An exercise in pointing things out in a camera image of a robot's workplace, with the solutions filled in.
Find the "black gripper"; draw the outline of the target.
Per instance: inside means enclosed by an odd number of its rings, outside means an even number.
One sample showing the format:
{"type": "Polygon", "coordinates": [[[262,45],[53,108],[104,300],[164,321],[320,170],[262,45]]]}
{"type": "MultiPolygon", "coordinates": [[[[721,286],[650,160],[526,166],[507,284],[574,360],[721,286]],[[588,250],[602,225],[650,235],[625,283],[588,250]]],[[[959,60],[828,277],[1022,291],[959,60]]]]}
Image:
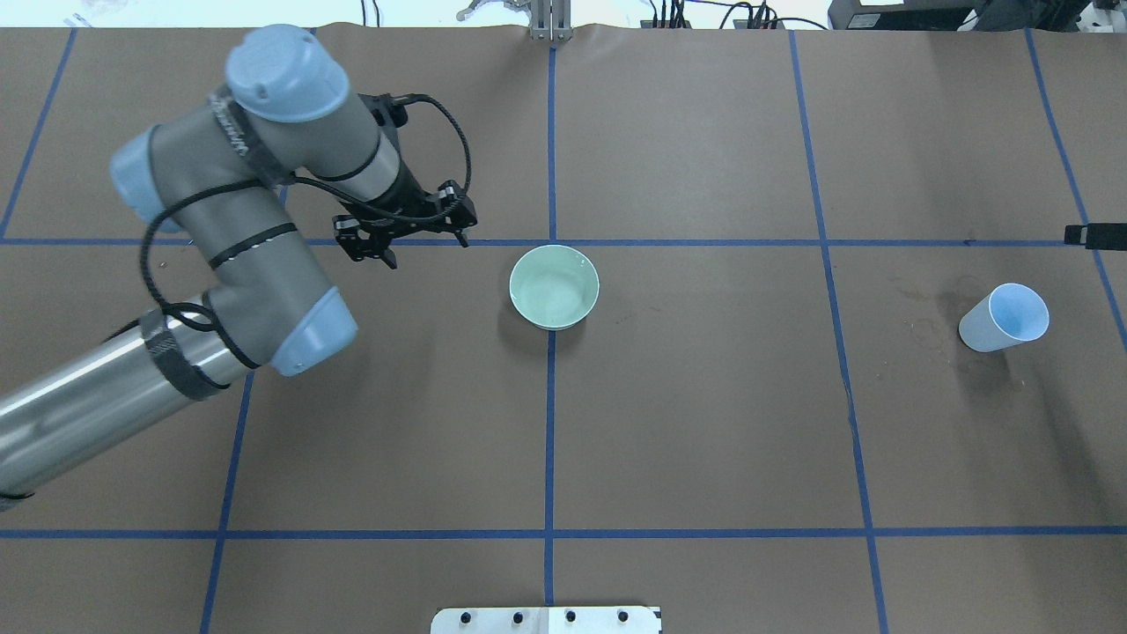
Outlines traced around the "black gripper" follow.
{"type": "Polygon", "coordinates": [[[334,218],[335,242],[352,261],[372,258],[391,270],[399,268],[392,249],[398,238],[447,233],[467,247],[465,231],[478,224],[474,202],[468,197],[474,169],[465,133],[453,114],[431,95],[361,95],[360,100],[378,125],[378,145],[360,168],[331,178],[335,197],[345,209],[334,218]],[[443,181],[427,191],[406,164],[398,131],[415,104],[433,106],[451,124],[464,157],[462,181],[443,181]]]}

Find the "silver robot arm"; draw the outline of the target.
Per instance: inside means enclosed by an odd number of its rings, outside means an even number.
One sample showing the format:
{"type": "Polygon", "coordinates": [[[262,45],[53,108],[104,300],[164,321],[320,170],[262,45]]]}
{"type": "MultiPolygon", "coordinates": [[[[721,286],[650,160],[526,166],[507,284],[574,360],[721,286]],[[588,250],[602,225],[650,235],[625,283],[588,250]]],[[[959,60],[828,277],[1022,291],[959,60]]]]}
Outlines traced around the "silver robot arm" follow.
{"type": "Polygon", "coordinates": [[[418,232],[467,247],[472,172],[434,191],[401,153],[406,109],[431,95],[355,92],[314,33],[247,33],[208,100],[117,150],[110,181],[145,223],[137,273],[152,309],[96,349],[3,398],[3,509],[268,365],[298,376],[357,333],[341,291],[279,200],[330,195],[335,243],[397,268],[418,232]]]}

